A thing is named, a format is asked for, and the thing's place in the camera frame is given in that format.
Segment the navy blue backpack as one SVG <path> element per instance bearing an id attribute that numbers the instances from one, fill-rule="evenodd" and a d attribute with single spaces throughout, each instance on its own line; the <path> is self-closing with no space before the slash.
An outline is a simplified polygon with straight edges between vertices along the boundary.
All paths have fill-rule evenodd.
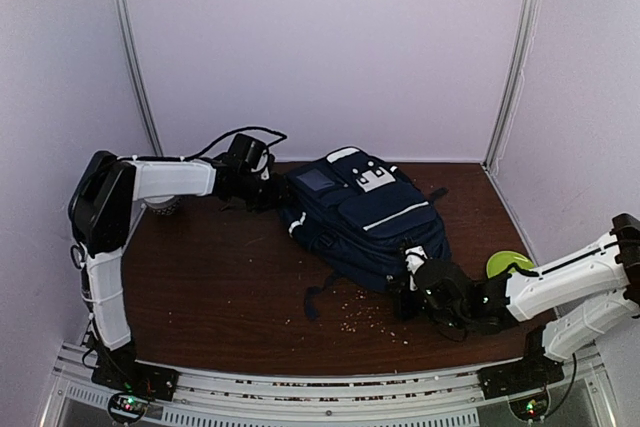
<path id="1" fill-rule="evenodd" d="M 296 167 L 284 178 L 291 198 L 278 209 L 289 236 L 344 277 L 388 294 L 394 314 L 408 320 L 422 309 L 407 263 L 452 257 L 435 204 L 440 187 L 423 193 L 396 165 L 357 147 L 343 147 Z"/>

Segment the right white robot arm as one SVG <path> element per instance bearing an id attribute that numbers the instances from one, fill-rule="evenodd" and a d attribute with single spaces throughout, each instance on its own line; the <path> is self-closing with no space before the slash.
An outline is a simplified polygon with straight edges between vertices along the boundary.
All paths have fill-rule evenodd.
<path id="1" fill-rule="evenodd" d="M 563 380 L 563 365 L 583 346 L 639 314 L 639 221 L 623 213 L 596 241 L 553 262 L 510 263 L 483 281 L 453 262 L 405 251 L 412 291 L 439 324 L 495 334 L 570 302 L 568 314 L 529 332 L 521 359 L 478 370 L 483 396 L 499 398 Z"/>

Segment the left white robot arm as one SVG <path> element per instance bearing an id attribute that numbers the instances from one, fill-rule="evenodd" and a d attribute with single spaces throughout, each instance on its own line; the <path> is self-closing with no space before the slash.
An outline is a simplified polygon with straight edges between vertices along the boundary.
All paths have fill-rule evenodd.
<path id="1" fill-rule="evenodd" d="M 189 156 L 93 154 L 68 206 L 70 254 L 81 274 L 89 311 L 94 373 L 99 383 L 125 392 L 152 392 L 154 380 L 136 360 L 122 286 L 122 258 L 133 230 L 133 208 L 170 214 L 185 197 L 239 199 L 247 210 L 275 209 L 291 197 L 285 178 L 273 172 L 271 146 L 253 128 L 221 135 L 226 151 Z"/>

